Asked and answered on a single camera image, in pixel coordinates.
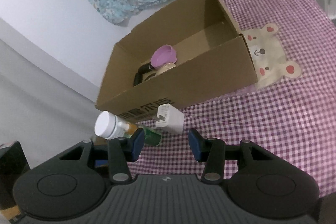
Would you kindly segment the white lidded jar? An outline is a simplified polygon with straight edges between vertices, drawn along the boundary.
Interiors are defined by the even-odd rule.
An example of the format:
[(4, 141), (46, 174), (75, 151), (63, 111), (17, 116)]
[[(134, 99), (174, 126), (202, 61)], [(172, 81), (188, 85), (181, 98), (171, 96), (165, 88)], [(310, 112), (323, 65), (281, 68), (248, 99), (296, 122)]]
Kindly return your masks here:
[(94, 125), (96, 136), (106, 140), (123, 137), (130, 125), (122, 118), (108, 111), (100, 113)]

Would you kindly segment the purple plastic cup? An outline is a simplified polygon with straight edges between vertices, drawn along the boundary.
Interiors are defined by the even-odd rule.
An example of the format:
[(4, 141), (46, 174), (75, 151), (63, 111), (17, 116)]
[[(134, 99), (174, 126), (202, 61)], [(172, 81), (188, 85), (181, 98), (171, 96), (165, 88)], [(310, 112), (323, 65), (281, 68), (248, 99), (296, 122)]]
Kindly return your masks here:
[(177, 62), (177, 52), (171, 45), (159, 47), (150, 59), (151, 66), (155, 69), (168, 63)]

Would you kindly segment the gold round tin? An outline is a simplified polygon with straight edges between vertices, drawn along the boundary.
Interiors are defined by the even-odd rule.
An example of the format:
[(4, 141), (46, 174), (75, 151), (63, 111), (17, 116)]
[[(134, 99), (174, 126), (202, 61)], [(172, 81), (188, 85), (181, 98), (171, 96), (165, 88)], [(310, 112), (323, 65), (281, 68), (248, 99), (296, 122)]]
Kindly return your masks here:
[(170, 69), (172, 69), (172, 68), (175, 68), (176, 67), (176, 65), (175, 65), (175, 63), (167, 63), (167, 64), (164, 64), (164, 65), (162, 65), (160, 68), (158, 68), (157, 69), (157, 72), (156, 72), (156, 76), (159, 76), (159, 75), (161, 75), (162, 73), (164, 73), (164, 72), (166, 72), (166, 71), (168, 71), (168, 70), (170, 70)]

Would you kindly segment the black angled tube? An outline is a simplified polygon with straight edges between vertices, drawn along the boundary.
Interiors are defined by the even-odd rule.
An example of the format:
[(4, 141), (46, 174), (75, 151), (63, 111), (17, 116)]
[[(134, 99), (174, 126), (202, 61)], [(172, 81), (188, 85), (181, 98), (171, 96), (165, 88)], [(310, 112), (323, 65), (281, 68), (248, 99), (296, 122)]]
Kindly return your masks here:
[(151, 63), (146, 63), (139, 67), (137, 73), (134, 76), (133, 86), (139, 85), (143, 81), (143, 75), (146, 73), (155, 71), (155, 68), (151, 65)]

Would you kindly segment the white power adapter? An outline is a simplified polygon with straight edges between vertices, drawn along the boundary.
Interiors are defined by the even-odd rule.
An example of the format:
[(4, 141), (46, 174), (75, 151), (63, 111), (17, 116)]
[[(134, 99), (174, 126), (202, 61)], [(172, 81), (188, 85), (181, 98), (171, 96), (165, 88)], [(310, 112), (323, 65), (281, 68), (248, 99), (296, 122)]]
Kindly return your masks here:
[(169, 103), (158, 107), (154, 119), (155, 126), (163, 131), (174, 135), (183, 133), (185, 115)]

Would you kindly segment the brown cardboard box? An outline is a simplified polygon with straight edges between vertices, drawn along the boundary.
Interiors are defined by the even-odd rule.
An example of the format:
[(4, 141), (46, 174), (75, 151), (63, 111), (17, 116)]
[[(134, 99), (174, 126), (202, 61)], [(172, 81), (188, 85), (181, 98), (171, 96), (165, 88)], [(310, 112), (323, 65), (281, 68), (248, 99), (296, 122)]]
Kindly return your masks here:
[[(139, 68), (165, 45), (176, 50), (176, 66), (135, 85)], [(114, 45), (96, 108), (139, 122), (162, 104), (182, 109), (256, 81), (245, 39), (224, 2), (176, 0)]]

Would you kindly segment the small green bottle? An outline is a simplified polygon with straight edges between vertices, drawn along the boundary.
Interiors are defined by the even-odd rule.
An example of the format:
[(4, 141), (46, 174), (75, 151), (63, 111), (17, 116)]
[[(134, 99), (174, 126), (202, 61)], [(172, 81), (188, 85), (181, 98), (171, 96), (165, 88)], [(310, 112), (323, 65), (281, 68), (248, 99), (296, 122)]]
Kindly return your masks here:
[(160, 132), (146, 126), (139, 126), (138, 128), (144, 131), (146, 145), (152, 147), (160, 145), (162, 139), (162, 135)]

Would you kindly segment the amber dropper bottle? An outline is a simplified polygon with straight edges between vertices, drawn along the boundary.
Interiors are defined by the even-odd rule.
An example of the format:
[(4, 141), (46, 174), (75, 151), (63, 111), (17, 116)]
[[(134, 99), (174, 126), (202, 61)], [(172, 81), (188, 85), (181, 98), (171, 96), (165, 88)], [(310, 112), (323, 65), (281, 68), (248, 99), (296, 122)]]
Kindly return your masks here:
[(137, 129), (138, 127), (136, 124), (127, 122), (123, 124), (124, 135), (126, 138), (130, 138), (137, 131)]

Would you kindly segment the purple checkered tablecloth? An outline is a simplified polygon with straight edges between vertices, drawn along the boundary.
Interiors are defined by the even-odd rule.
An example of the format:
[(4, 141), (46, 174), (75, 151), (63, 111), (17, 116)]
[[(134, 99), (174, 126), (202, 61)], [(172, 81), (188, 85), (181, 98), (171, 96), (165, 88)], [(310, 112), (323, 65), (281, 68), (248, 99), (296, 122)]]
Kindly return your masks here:
[(244, 88), (185, 108), (185, 129), (227, 144), (248, 139), (335, 192), (335, 25), (315, 0), (223, 0), (243, 30), (276, 23), (297, 79)]

